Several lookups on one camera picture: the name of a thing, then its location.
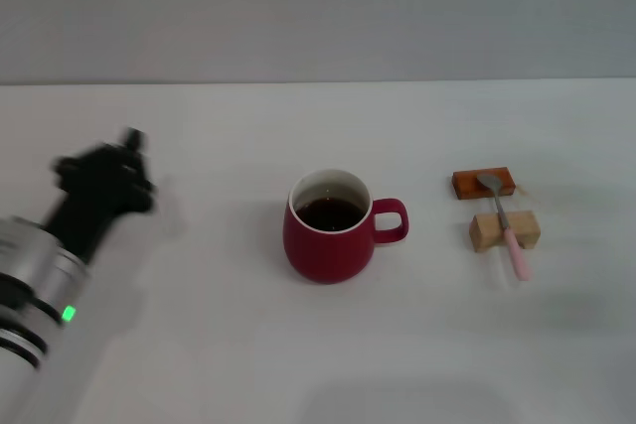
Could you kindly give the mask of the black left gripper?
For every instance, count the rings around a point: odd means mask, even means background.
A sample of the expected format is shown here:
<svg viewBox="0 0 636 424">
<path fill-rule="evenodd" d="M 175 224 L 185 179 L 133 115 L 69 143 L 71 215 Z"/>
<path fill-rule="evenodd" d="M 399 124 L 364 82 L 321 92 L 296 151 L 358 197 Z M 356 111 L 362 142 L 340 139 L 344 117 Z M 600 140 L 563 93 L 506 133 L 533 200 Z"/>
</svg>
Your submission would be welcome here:
<svg viewBox="0 0 636 424">
<path fill-rule="evenodd" d="M 119 218 L 148 213 L 154 207 L 143 143 L 144 133 L 128 127 L 120 145 L 103 144 L 56 164 L 58 187 L 65 195 L 46 218 L 43 230 L 85 264 Z"/>
</svg>

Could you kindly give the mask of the dark red ceramic mug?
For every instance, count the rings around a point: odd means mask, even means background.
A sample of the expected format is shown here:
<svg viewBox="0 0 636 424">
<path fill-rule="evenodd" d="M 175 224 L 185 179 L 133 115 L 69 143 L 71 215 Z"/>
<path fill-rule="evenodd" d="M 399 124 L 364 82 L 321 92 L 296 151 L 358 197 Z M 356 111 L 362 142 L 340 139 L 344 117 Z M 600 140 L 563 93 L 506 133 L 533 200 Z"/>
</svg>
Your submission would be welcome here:
<svg viewBox="0 0 636 424">
<path fill-rule="evenodd" d="M 303 223 L 296 211 L 323 198 L 349 201 L 366 212 L 354 227 L 325 232 Z M 407 237 L 409 218 L 398 199 L 373 199 L 354 174 L 327 169 L 301 178 L 290 190 L 283 220 L 283 248 L 291 266 L 306 279 L 335 284 L 358 275 L 370 262 L 375 247 Z"/>
</svg>

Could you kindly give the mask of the pink handled metal spoon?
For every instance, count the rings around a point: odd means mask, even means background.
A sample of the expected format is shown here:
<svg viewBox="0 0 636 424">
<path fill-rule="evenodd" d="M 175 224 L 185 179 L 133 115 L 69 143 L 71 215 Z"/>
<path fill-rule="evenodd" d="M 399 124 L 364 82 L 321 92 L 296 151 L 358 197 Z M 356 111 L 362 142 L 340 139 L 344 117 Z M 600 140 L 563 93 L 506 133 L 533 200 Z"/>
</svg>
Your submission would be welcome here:
<svg viewBox="0 0 636 424">
<path fill-rule="evenodd" d="M 516 278 L 519 281 L 529 281 L 531 279 L 531 269 L 524 258 L 521 246 L 510 226 L 508 217 L 500 201 L 500 192 L 503 187 L 501 179 L 492 174 L 479 174 L 477 176 L 477 180 L 482 186 L 490 190 L 493 194 L 499 220 L 503 227 L 504 239 L 508 247 L 511 263 Z"/>
</svg>

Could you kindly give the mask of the dark coffee liquid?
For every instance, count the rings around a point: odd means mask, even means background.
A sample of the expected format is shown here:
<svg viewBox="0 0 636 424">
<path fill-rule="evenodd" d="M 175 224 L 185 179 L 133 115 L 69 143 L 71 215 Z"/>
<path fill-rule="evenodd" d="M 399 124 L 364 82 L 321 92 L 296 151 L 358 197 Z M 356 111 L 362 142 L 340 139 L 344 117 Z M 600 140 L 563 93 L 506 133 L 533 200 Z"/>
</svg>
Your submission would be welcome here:
<svg viewBox="0 0 636 424">
<path fill-rule="evenodd" d="M 356 226 L 366 212 L 346 200 L 323 198 L 305 204 L 296 214 L 309 227 L 337 232 Z"/>
</svg>

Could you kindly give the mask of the dark brown wooden block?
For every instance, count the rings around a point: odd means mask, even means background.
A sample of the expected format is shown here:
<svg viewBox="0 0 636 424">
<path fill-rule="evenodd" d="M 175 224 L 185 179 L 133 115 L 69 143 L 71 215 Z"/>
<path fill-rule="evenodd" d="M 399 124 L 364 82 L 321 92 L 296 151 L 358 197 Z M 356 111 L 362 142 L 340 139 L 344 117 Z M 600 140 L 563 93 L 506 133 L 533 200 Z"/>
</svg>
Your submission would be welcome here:
<svg viewBox="0 0 636 424">
<path fill-rule="evenodd" d="M 483 198 L 493 198 L 492 191 L 483 186 L 477 179 L 479 175 L 487 174 L 497 177 L 502 188 L 499 192 L 500 196 L 511 196 L 516 184 L 508 168 L 490 168 L 467 171 L 456 171 L 451 176 L 451 185 L 458 200 L 476 200 Z"/>
</svg>

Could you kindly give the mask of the light wooden arch block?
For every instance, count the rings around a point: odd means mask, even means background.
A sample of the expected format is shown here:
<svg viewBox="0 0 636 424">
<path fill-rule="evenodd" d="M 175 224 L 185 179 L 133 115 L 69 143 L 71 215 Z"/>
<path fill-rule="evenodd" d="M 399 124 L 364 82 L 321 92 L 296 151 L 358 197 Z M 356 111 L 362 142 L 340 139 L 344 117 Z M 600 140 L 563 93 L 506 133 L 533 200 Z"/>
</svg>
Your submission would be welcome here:
<svg viewBox="0 0 636 424">
<path fill-rule="evenodd" d="M 513 233 L 522 249 L 533 249 L 541 236 L 541 228 L 532 211 L 506 213 Z M 479 213 L 473 216 L 469 236 L 476 252 L 484 252 L 506 244 L 503 228 L 497 213 Z"/>
</svg>

